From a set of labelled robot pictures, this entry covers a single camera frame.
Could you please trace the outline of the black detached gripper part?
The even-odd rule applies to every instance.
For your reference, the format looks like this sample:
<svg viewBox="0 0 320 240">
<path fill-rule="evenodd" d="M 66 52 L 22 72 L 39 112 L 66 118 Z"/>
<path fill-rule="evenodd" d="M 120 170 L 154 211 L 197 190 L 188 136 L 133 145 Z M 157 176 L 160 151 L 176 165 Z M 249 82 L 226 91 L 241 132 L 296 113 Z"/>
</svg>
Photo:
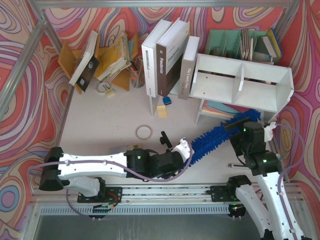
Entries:
<svg viewBox="0 0 320 240">
<path fill-rule="evenodd" d="M 165 131 L 161 131 L 161 137 L 159 138 L 159 141 L 162 145 L 166 145 L 169 149 L 173 147 Z"/>
</svg>

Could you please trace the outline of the blue microfiber duster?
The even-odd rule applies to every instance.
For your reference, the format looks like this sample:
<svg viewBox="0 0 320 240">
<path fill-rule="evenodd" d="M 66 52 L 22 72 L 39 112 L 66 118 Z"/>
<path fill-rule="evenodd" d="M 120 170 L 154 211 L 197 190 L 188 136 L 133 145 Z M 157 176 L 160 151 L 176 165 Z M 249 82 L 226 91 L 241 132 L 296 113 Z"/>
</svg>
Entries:
<svg viewBox="0 0 320 240">
<path fill-rule="evenodd" d="M 261 120 L 261 113 L 255 109 L 250 109 L 246 112 L 238 113 L 231 119 L 222 121 L 220 125 L 215 126 L 213 129 L 195 138 L 191 142 L 193 156 L 190 163 L 188 164 L 188 167 L 191 167 L 199 160 L 201 160 L 204 156 L 216 150 L 222 143 L 228 141 L 231 135 L 240 132 L 239 127 L 235 127 L 231 130 L 226 130 L 225 124 L 235 124 L 237 121 L 243 120 L 245 118 L 249 118 L 249 120 L 252 122 L 257 122 L 258 120 Z"/>
</svg>

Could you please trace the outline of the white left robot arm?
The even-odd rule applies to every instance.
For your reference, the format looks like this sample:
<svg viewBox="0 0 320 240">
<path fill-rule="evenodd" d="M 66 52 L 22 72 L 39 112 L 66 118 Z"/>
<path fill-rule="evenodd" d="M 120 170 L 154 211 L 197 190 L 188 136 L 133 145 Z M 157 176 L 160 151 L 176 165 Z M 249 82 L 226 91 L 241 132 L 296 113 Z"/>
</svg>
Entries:
<svg viewBox="0 0 320 240">
<path fill-rule="evenodd" d="M 102 176 L 135 178 L 144 182 L 175 179 L 190 157 L 187 146 L 176 146 L 159 154 L 151 149 L 134 148 L 111 155 L 73 155 L 53 147 L 45 157 L 39 189 L 53 192 L 68 189 L 85 197 L 101 197 L 105 181 Z"/>
</svg>

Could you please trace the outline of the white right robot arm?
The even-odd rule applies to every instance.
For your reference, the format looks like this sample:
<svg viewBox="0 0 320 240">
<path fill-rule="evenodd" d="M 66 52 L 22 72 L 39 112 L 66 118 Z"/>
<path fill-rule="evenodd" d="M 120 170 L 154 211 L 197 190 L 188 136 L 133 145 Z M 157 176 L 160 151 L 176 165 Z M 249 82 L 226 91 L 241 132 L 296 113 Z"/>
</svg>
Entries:
<svg viewBox="0 0 320 240">
<path fill-rule="evenodd" d="M 243 204 L 262 240 L 305 240 L 307 237 L 296 220 L 285 190 L 285 171 L 277 154 L 266 149 L 276 127 L 276 122 L 262 125 L 248 117 L 224 125 L 227 132 L 239 130 L 231 134 L 231 145 L 236 156 L 244 157 L 264 201 L 257 196 L 245 175 L 230 177 L 227 192 Z"/>
</svg>

